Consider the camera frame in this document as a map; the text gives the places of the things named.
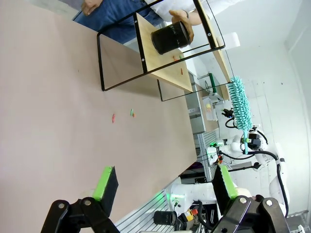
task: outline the hand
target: hand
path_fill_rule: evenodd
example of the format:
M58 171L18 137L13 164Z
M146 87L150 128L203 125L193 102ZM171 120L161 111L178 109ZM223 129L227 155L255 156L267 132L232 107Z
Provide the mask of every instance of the hand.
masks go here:
M184 23L184 25L186 26L186 29L189 33L190 43L191 43L193 41L193 38L194 38L194 33L193 33L193 29L192 29L192 25L190 23L190 20L187 18L187 13L183 10L178 10L178 11L170 10L169 12L172 16L172 23L176 23L179 21L182 21Z
M86 16L89 16L97 7L101 5L103 0L84 0L81 10Z

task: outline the bolt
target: bolt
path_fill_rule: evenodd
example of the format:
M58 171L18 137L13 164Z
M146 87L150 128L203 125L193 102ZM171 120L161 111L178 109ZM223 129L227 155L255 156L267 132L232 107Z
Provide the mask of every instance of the bolt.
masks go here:
M245 204L245 203L247 202L247 200L246 200L245 198L240 198L240 202L241 202L242 204Z
M85 201L84 201L84 205L91 205L91 201L85 200Z
M271 200L267 200L267 201L266 201L266 204L267 204L268 206L272 206L272 201L271 201Z

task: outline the white shirt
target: white shirt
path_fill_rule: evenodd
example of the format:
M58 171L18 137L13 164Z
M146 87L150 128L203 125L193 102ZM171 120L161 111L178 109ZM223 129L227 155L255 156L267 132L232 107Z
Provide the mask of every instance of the white shirt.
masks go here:
M156 0L145 0L147 4L154 1ZM213 14L210 11L208 3L214 15L217 15L229 6L232 6L241 0L208 0L208 3L206 1L207 0L200 0L204 12L210 19L212 19ZM153 9L154 12L156 12L164 21L171 22L172 16L170 15L169 10L185 10L187 12L191 12L195 10L195 6L193 0L164 0L151 6L151 9Z

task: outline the workbench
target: workbench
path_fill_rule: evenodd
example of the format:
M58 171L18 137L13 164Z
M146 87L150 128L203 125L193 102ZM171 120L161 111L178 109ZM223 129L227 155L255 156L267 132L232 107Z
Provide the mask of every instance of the workbench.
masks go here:
M40 232L52 202L83 198L105 166L116 222L196 161L185 97L162 102L148 76L101 90L96 32L23 0L1 1L0 31L0 232ZM141 69L131 49L101 46L107 82Z

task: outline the black container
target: black container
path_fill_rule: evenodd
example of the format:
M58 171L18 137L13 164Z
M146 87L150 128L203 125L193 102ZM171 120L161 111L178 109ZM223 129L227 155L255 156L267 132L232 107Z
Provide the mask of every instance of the black container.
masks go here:
M155 211L154 223L156 225L174 226L177 220L175 211Z
M151 33L151 40L161 55L190 44L189 33L182 21Z

